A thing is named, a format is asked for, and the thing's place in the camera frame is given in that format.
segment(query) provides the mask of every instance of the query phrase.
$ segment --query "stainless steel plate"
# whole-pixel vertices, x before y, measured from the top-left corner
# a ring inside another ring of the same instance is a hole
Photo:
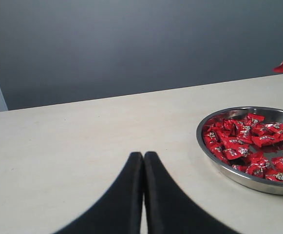
[[[196,137],[197,140],[203,149],[203,151],[207,154],[210,159],[212,159],[215,166],[226,176],[231,178],[232,180],[254,190],[258,190],[265,193],[270,194],[278,194],[283,195],[283,182],[274,182],[267,179],[258,178],[255,176],[251,176],[249,174],[240,172],[238,170],[233,169],[232,167],[224,164],[219,159],[217,159],[206,147],[203,137],[202,131],[206,128],[209,123],[214,120],[222,120],[222,119],[242,119],[247,113],[254,113],[258,115],[265,116],[264,122],[280,122],[283,123],[283,110],[267,108],[267,107],[235,107],[224,109],[221,111],[217,111],[206,118],[204,118],[199,124]],[[283,152],[278,151],[277,153],[265,154],[265,156],[270,160],[275,156],[282,156]]]

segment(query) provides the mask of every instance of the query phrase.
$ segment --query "tray rim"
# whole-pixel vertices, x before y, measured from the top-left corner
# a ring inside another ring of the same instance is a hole
[[[271,107],[261,107],[261,106],[239,106],[239,107],[231,107],[231,108],[226,108],[226,109],[222,109],[219,111],[216,111],[208,116],[206,116],[204,119],[202,119],[202,121],[199,123],[197,129],[196,129],[196,138],[197,141],[200,145],[200,147],[202,148],[202,150],[204,151],[204,153],[215,163],[217,164],[217,166],[222,167],[224,169],[226,169],[227,171],[229,171],[230,173],[233,173],[237,176],[241,176],[245,179],[249,179],[249,180],[253,180],[255,182],[258,183],[262,183],[262,184],[266,184],[266,185],[271,185],[271,186],[277,186],[277,187],[282,187],[283,188],[283,182],[276,182],[276,181],[271,181],[271,180],[267,180],[267,179],[263,179],[263,178],[258,178],[256,176],[253,175],[249,175],[246,174],[244,172],[240,172],[234,168],[232,168],[231,166],[228,166],[226,164],[224,164],[222,161],[220,161],[218,158],[216,158],[210,151],[209,149],[206,147],[203,137],[202,137],[202,127],[204,126],[204,124],[212,117],[217,116],[219,114],[228,112],[228,111],[233,111],[233,110],[246,110],[246,109],[265,109],[265,110],[270,110],[270,111],[278,111],[278,112],[283,112],[282,109],[277,109],[277,108],[271,108]]]

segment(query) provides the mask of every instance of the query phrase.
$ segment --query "white table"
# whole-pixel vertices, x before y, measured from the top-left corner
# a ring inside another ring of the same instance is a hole
[[[148,150],[228,226],[283,233],[283,196],[226,178],[196,140],[206,115],[246,105],[283,109],[283,75],[0,113],[0,234],[56,231],[101,197],[130,152]]]

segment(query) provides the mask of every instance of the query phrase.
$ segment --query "gray wall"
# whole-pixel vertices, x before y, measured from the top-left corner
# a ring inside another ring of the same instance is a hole
[[[273,74],[279,0],[0,0],[9,109]]]

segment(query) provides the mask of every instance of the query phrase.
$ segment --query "metal tray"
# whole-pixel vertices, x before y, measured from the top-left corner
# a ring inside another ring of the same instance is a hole
[[[204,118],[199,124],[196,137],[199,142],[199,145],[203,149],[203,151],[207,154],[210,159],[212,159],[214,165],[227,177],[230,179],[242,184],[248,188],[258,190],[261,192],[269,193],[269,194],[277,194],[283,195],[283,182],[275,182],[267,179],[258,178],[255,176],[251,176],[249,174],[240,172],[238,170],[233,169],[232,167],[224,164],[219,159],[217,159],[206,147],[203,137],[202,131],[206,126],[214,120],[221,119],[242,119],[247,113],[253,113],[265,116],[264,122],[280,122],[283,123],[283,110],[267,108],[267,107],[235,107],[228,108],[221,111],[217,111],[206,118]],[[277,153],[264,154],[269,160],[276,156],[282,156],[283,152],[278,151]]]

